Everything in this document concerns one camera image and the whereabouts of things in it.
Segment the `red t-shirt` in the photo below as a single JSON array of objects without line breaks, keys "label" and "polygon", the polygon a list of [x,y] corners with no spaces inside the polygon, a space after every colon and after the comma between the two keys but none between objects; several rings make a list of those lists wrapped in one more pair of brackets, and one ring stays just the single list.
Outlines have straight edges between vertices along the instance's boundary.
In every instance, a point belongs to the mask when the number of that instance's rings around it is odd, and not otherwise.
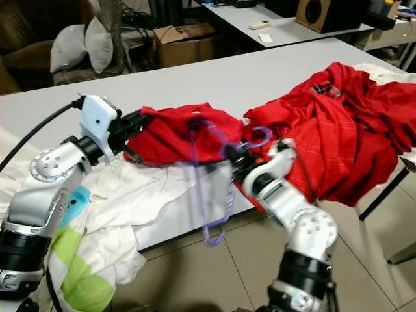
[{"label": "red t-shirt", "polygon": [[140,112],[153,120],[127,146],[138,161],[154,166],[174,163],[219,163],[226,145],[242,140],[243,122],[208,102]]}]

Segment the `purple wire hanger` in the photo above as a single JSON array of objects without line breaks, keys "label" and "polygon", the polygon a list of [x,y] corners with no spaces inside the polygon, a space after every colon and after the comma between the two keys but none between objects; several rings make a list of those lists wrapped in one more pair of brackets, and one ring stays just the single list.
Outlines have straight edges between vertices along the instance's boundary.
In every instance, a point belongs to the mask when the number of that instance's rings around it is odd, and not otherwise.
[{"label": "purple wire hanger", "polygon": [[[207,120],[195,121],[190,122],[188,127],[188,140],[189,140],[189,148],[191,154],[191,166],[194,170],[194,189],[196,191],[196,198],[195,202],[196,205],[199,207],[200,216],[204,221],[202,225],[201,232],[203,234],[205,243],[210,246],[218,246],[220,242],[223,241],[226,232],[220,231],[219,234],[213,238],[211,237],[210,231],[215,228],[219,227],[226,223],[232,216],[232,211],[235,205],[235,194],[238,193],[237,187],[234,184],[233,175],[229,175],[227,177],[226,183],[226,193],[225,193],[225,201],[223,203],[217,204],[214,202],[213,199],[205,199],[203,188],[202,188],[202,176],[200,173],[203,172],[202,164],[198,161],[198,149],[196,145],[196,131],[199,128],[206,128],[212,135],[216,138],[217,142],[221,143],[221,147],[219,149],[219,154],[223,158],[223,160],[227,159],[227,155],[225,153],[225,148],[232,148],[235,151],[243,151],[252,148],[261,148],[264,146],[271,138],[272,138],[272,131],[266,127],[254,127],[253,130],[256,133],[262,133],[263,137],[259,142],[252,143],[252,142],[239,142],[234,143],[231,140],[228,140],[225,133],[217,128],[216,124]],[[224,209],[224,214],[220,219],[211,220],[210,219],[210,212],[212,211],[213,207],[218,206]]]}]

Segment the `white t-shirt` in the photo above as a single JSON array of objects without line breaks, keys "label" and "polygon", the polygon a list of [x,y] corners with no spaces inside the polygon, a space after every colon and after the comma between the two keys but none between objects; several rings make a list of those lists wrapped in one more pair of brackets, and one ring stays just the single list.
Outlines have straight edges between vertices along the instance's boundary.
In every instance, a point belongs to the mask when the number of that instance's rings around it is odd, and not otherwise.
[{"label": "white t-shirt", "polygon": [[[200,175],[204,191],[225,190],[231,164],[206,164]],[[194,185],[190,164],[161,167],[129,161],[101,164],[81,183],[89,192],[89,202],[79,217],[89,231],[146,225],[157,219],[165,205],[193,190]]]}]

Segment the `grey plaid throw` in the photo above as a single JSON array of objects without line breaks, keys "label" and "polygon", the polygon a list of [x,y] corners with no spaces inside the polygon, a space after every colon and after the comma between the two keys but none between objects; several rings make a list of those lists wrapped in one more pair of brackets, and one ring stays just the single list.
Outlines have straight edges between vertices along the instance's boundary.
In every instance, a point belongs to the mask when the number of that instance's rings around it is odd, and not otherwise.
[{"label": "grey plaid throw", "polygon": [[89,56],[77,66],[70,70],[52,73],[54,85],[68,85],[71,83],[79,83],[79,81],[91,81],[107,77],[115,77],[128,73],[127,53],[122,44],[122,3],[123,0],[88,0],[98,18],[106,27],[106,30],[112,36],[114,44],[114,53],[112,62],[107,69],[101,74],[96,74],[92,68]]}]

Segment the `white work table black legs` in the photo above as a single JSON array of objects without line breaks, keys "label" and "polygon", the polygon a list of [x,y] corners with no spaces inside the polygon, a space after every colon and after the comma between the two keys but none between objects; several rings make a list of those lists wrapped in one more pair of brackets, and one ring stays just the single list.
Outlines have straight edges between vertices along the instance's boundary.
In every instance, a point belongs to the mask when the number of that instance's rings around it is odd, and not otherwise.
[{"label": "white work table black legs", "polygon": [[[285,45],[216,60],[205,60],[161,70],[143,71],[118,77],[47,87],[36,91],[1,96],[1,125],[12,136],[23,137],[36,124],[60,107],[75,100],[78,93],[106,96],[124,113],[143,106],[178,107],[209,102],[234,117],[285,95],[290,89],[332,62],[382,66],[403,73],[395,66],[339,39]],[[66,137],[80,133],[77,110],[57,117],[29,143],[36,151],[53,148]],[[396,187],[365,221],[372,237],[380,239],[385,256],[416,241],[416,174]],[[164,208],[161,219],[136,231],[141,252],[192,234],[200,227],[199,210],[189,211],[185,200]]]}]

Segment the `grey pillow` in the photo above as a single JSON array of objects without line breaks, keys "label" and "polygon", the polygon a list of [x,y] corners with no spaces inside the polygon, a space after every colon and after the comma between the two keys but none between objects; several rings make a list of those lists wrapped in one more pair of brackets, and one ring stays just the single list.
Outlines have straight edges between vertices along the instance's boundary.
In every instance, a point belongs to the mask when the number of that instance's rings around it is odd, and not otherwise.
[{"label": "grey pillow", "polygon": [[50,72],[70,70],[87,57],[86,25],[70,25],[61,30],[51,45]]},{"label": "grey pillow", "polygon": [[112,36],[98,18],[92,18],[85,32],[85,48],[96,74],[101,74],[112,62]]}]

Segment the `cardboard box marked 5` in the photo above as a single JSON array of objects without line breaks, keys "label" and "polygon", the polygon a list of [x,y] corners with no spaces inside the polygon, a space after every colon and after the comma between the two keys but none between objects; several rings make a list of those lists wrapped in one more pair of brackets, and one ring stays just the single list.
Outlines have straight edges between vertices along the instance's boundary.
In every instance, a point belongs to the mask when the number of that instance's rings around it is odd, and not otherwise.
[{"label": "cardboard box marked 5", "polygon": [[155,48],[161,68],[214,59],[217,32],[210,23],[165,26],[154,29]]}]

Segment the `red garment with plaid tag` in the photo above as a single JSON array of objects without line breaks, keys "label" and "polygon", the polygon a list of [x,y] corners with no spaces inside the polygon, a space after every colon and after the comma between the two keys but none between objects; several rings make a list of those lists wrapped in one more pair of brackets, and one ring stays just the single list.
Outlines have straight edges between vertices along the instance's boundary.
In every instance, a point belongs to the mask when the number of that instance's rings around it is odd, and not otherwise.
[{"label": "red garment with plaid tag", "polygon": [[378,85],[368,72],[334,62],[244,118],[247,139],[267,127],[276,140],[294,140],[287,179],[308,200],[354,206],[416,148],[416,84]]}]

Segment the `white desk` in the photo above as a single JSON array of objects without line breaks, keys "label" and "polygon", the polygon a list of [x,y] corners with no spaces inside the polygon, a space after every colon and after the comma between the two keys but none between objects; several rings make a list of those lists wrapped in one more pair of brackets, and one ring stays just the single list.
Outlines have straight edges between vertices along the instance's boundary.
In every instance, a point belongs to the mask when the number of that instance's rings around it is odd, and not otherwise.
[{"label": "white desk", "polygon": [[[369,25],[361,25],[357,29],[321,34],[306,29],[294,18],[280,17],[262,5],[255,6],[255,8],[235,8],[234,6],[204,4],[203,7],[266,48],[302,44],[302,42],[323,38],[342,39],[362,51],[416,42],[416,18],[410,18],[409,21],[397,19],[395,26],[386,31],[373,29]],[[270,21],[270,26],[265,29],[251,30],[248,25],[253,21]],[[270,33],[273,41],[263,44],[258,38],[259,33]]]}]

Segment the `brown wooden box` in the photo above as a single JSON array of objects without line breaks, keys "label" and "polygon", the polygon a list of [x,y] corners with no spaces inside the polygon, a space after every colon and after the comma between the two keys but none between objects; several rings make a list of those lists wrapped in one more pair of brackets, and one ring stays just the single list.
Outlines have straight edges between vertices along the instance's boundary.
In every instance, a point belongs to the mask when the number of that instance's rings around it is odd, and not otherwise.
[{"label": "brown wooden box", "polygon": [[3,45],[0,44],[0,94],[14,94],[20,92],[17,81],[5,65]]}]

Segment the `white garment green blue patches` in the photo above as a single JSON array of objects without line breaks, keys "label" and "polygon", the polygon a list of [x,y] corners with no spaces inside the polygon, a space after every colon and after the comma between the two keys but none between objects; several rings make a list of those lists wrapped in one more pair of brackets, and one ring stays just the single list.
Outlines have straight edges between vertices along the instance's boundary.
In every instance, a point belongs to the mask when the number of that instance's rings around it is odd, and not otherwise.
[{"label": "white garment green blue patches", "polygon": [[117,285],[132,282],[146,264],[133,227],[92,228],[95,207],[91,192],[78,187],[51,241],[48,276],[64,312],[104,312]]}]

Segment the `wooden speaker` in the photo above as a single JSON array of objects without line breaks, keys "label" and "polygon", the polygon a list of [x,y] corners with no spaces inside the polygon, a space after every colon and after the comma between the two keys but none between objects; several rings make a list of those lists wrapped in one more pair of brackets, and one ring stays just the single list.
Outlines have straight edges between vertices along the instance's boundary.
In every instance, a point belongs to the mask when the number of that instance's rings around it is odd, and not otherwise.
[{"label": "wooden speaker", "polygon": [[300,0],[295,21],[316,33],[357,29],[372,0]]}]

